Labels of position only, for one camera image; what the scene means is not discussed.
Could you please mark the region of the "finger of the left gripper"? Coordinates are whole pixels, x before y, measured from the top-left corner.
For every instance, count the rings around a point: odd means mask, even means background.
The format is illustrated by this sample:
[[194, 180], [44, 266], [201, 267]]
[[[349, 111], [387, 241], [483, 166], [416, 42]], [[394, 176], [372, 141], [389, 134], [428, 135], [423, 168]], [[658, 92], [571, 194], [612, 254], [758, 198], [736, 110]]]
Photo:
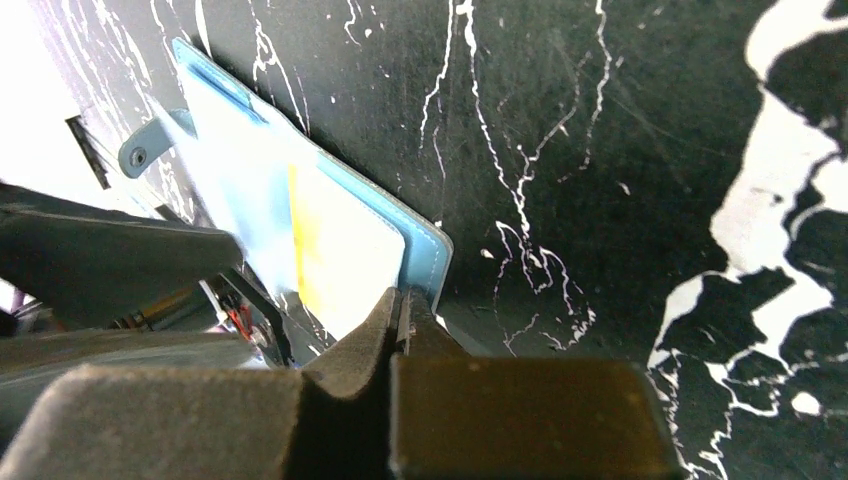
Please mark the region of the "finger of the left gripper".
[[1, 277], [70, 325], [105, 326], [242, 258], [222, 230], [1, 186]]

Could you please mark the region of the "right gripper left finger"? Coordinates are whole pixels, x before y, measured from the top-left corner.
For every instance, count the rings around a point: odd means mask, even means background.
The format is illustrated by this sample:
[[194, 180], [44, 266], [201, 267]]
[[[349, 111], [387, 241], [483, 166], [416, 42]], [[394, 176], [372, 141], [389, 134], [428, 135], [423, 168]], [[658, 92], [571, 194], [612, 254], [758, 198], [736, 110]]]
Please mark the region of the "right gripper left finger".
[[384, 479], [402, 297], [300, 369], [81, 365], [35, 401], [5, 479]]

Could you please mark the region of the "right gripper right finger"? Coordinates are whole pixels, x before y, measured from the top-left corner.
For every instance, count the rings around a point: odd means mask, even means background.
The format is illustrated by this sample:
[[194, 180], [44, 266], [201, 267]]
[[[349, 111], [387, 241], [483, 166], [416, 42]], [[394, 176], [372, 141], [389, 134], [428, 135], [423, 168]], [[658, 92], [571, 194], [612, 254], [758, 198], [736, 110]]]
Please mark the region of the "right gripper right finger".
[[390, 362], [397, 479], [679, 479], [645, 376], [600, 358], [468, 354], [425, 295], [403, 294]]

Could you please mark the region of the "blue card holder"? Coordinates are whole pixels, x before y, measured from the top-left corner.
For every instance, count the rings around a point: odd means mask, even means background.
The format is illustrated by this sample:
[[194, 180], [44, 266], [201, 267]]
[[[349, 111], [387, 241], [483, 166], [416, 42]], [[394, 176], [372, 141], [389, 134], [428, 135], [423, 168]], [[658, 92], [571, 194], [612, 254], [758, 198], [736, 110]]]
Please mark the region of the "blue card holder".
[[295, 268], [289, 168], [315, 167], [403, 235], [395, 288], [420, 290], [437, 307], [454, 251], [442, 230], [313, 143], [191, 43], [177, 38], [171, 50], [186, 107], [153, 105], [153, 118], [119, 150], [127, 177], [177, 152], [209, 219], [237, 240], [272, 299], [333, 338], [302, 305]]

